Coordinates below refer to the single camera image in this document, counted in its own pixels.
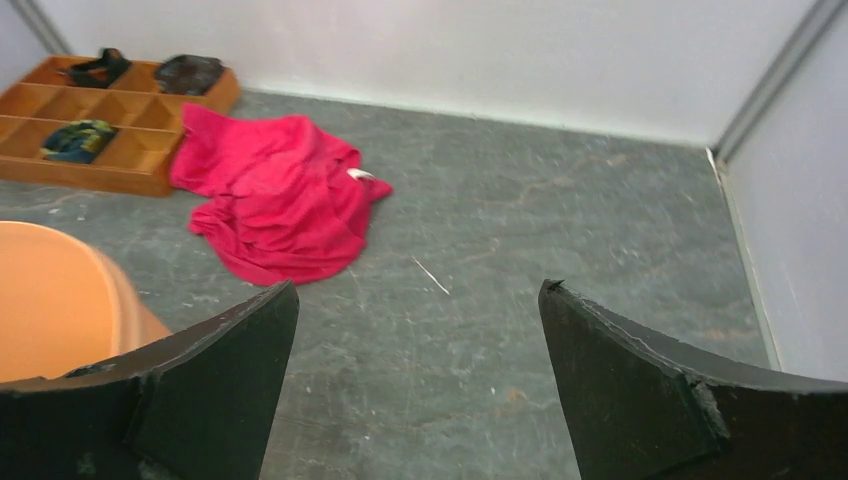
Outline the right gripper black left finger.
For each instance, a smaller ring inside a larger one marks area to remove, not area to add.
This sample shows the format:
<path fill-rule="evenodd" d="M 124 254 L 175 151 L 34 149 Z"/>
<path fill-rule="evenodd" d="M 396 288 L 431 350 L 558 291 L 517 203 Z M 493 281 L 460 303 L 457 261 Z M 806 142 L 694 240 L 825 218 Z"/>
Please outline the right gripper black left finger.
<path fill-rule="evenodd" d="M 293 284 L 144 347 L 1 386 L 5 479 L 256 479 L 299 313 Z"/>

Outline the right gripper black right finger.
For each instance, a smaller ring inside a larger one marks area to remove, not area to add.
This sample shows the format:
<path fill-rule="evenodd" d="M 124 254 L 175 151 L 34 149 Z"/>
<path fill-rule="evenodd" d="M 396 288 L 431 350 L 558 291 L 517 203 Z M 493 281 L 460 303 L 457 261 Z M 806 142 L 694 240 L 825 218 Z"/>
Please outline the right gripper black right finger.
<path fill-rule="evenodd" d="M 585 479 L 843 479 L 847 386 L 708 352 L 546 280 L 538 307 Z"/>

